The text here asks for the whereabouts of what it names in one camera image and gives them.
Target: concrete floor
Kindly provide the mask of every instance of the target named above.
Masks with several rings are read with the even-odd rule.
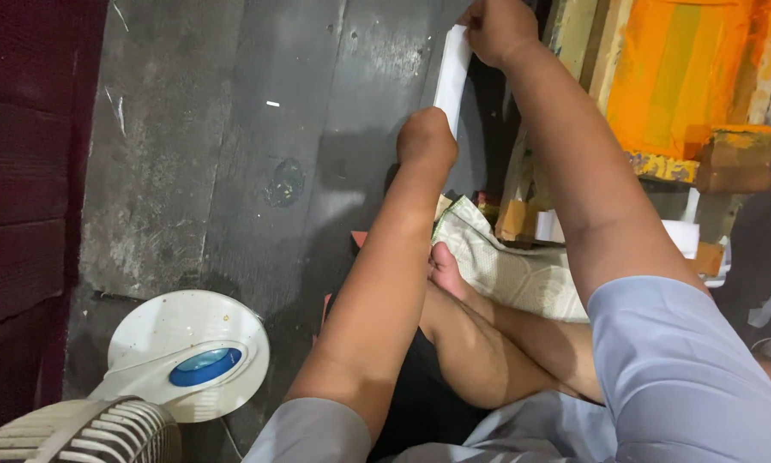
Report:
[[[111,334],[142,300],[222,292],[265,318],[273,362],[244,407],[184,427],[184,459],[237,461],[225,423],[245,454],[310,348],[322,297],[353,260],[348,233],[376,214],[396,130],[428,105],[440,37],[468,3],[112,3],[64,397],[102,380]],[[518,124],[503,91],[473,62],[447,190],[501,191]],[[732,246],[714,297],[752,343],[771,332],[745,323],[771,294],[771,191],[741,209]]]

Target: fan grille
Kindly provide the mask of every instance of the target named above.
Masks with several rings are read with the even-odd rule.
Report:
[[[174,418],[133,396],[61,402],[0,427],[0,461],[175,463],[180,457]]]

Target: foot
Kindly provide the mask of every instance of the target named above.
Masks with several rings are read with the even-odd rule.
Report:
[[[462,302],[469,296],[471,285],[460,275],[457,259],[442,241],[432,247],[428,258],[428,278]]]

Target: white patterned towel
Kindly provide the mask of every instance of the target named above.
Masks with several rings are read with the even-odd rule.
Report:
[[[484,296],[547,318],[586,322],[588,316],[568,271],[565,250],[505,247],[465,196],[440,217],[432,243],[444,241],[460,273]]]

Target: orange paint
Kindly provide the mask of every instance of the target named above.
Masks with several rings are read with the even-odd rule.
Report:
[[[693,159],[714,126],[762,122],[771,0],[634,0],[623,33],[606,116],[627,151]]]

